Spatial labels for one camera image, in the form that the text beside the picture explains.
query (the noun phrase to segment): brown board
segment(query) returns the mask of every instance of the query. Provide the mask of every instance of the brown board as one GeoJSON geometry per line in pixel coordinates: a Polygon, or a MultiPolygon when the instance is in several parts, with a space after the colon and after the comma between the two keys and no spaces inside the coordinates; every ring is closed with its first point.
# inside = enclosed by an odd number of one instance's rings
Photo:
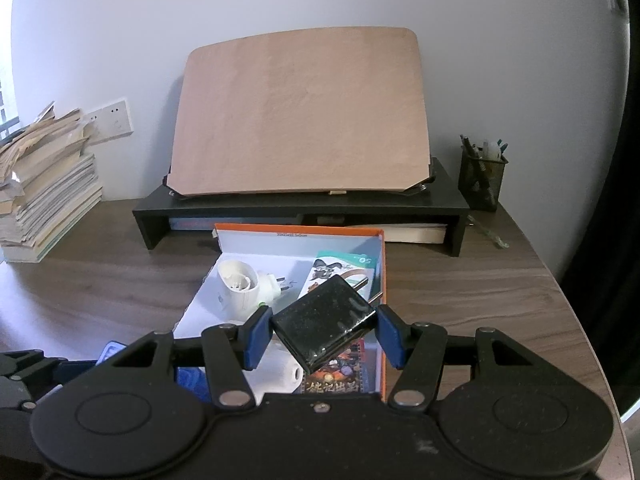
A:
{"type": "Polygon", "coordinates": [[[274,32],[194,50],[167,184],[183,195],[404,190],[429,177],[407,28],[274,32]]]}

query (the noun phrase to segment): window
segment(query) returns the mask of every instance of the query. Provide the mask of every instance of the window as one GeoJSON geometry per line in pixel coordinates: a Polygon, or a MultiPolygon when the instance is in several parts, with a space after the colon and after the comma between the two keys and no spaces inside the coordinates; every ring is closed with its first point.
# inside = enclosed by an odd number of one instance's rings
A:
{"type": "Polygon", "coordinates": [[[11,6],[0,0],[0,139],[20,128],[11,69],[11,6]]]}

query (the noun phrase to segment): stack of papers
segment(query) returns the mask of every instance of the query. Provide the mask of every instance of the stack of papers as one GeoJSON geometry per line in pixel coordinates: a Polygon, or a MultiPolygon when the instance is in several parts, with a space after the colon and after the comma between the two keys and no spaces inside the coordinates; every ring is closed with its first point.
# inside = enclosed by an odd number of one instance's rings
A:
{"type": "Polygon", "coordinates": [[[0,146],[0,247],[9,262],[39,262],[102,197],[80,110],[39,117],[0,146]]]}

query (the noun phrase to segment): black mesh pen cup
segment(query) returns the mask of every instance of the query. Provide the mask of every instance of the black mesh pen cup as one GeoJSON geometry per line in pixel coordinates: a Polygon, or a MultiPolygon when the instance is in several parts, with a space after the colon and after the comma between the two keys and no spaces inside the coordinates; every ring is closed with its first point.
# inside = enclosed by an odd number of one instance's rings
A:
{"type": "MultiPolygon", "coordinates": [[[[482,155],[482,148],[478,148],[478,152],[482,155]]],[[[507,159],[503,156],[500,156],[500,160],[470,157],[462,147],[458,189],[471,209],[480,211],[497,209],[502,175],[507,163],[507,159]]]]}

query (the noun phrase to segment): wooden desk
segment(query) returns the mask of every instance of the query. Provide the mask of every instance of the wooden desk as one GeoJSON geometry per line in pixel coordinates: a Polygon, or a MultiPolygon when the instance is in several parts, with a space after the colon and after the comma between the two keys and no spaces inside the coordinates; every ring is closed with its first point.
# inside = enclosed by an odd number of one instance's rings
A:
{"type": "MultiPolygon", "coordinates": [[[[0,264],[0,350],[95,359],[109,340],[129,343],[173,327],[215,262],[216,244],[206,233],[171,233],[147,251],[134,204],[98,204],[40,264],[0,264]]],[[[615,412],[573,311],[526,238],[502,209],[477,218],[511,247],[498,250],[475,228],[466,230],[459,258],[436,246],[390,244],[388,303],[407,322],[429,320],[452,334],[495,326],[592,388],[615,412]]],[[[397,376],[388,368],[388,388],[397,376]]],[[[462,381],[459,370],[447,372],[442,390],[462,381]]],[[[619,422],[600,474],[633,478],[619,422]]]]}

